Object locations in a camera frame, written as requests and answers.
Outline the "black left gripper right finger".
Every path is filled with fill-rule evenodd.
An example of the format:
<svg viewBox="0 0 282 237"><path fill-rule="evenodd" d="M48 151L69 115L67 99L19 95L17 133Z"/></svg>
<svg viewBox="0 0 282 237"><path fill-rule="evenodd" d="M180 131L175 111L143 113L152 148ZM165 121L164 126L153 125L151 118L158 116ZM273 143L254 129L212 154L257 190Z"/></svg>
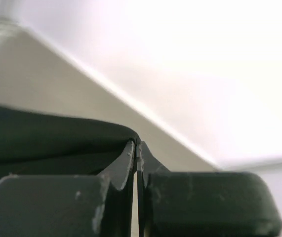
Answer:
<svg viewBox="0 0 282 237"><path fill-rule="evenodd" d="M251 172L175 172L137 146L141 237L279 237L282 218Z"/></svg>

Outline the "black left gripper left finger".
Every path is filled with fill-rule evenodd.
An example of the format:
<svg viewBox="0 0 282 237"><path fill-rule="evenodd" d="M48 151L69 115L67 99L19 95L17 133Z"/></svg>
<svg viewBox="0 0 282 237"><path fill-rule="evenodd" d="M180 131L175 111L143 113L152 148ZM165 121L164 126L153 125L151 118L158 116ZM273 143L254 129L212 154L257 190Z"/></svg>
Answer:
<svg viewBox="0 0 282 237"><path fill-rule="evenodd" d="M0 178L0 237L131 235L134 143L98 175Z"/></svg>

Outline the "black t-shirt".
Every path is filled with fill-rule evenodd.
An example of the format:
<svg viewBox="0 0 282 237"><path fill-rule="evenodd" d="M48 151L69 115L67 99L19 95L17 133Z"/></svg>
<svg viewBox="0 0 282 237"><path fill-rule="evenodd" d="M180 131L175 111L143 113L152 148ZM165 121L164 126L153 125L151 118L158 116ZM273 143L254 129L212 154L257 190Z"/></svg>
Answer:
<svg viewBox="0 0 282 237"><path fill-rule="evenodd" d="M96 175L138 139L135 131L114 123L0 106L0 179L9 174Z"/></svg>

